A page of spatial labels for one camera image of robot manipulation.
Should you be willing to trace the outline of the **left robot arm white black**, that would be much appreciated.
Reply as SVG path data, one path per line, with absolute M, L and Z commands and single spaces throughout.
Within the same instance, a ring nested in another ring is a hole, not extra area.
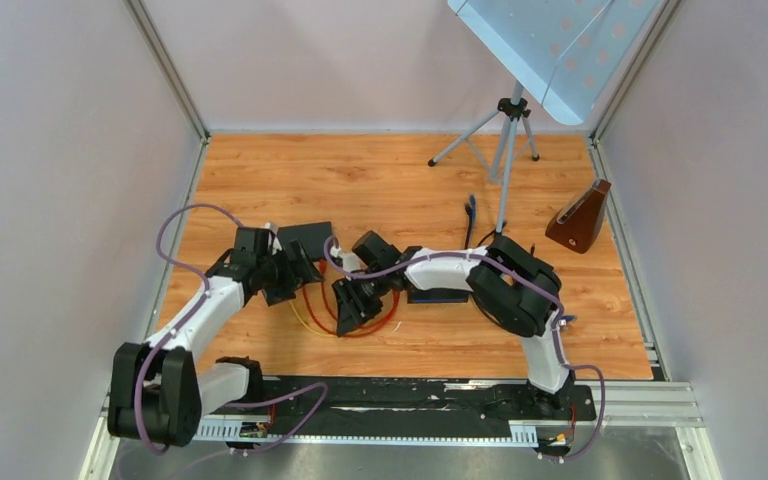
M 254 296 L 276 305 L 323 279 L 299 241 L 283 245 L 268 227 L 238 228 L 233 246 L 203 272 L 182 310 L 143 342 L 126 342 L 115 352 L 109 434 L 164 452 L 188 445 L 207 414 L 231 405 L 243 413 L 268 406 L 257 361 L 222 357 L 199 373 L 197 360 Z

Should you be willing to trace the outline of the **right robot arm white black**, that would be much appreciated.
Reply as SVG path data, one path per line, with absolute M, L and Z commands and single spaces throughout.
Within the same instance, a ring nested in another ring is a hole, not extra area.
M 519 337 L 535 411 L 552 418 L 569 407 L 571 373 L 551 331 L 563 312 L 562 283 L 551 265 L 511 238 L 501 235 L 488 245 L 461 250 L 399 250 L 368 231 L 349 252 L 335 236 L 325 240 L 322 250 L 343 276 L 332 285 L 338 335 L 376 317 L 382 297 L 390 292 L 465 292 L 499 328 Z

